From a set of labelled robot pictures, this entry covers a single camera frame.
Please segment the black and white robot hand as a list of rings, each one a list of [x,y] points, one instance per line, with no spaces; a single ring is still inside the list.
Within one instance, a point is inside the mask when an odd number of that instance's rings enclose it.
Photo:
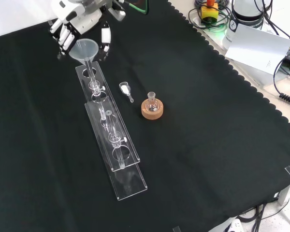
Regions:
[[[68,55],[76,41],[102,22],[106,13],[125,16],[125,12],[114,9],[113,0],[53,0],[51,8],[56,21],[49,33],[59,45],[58,59]]]

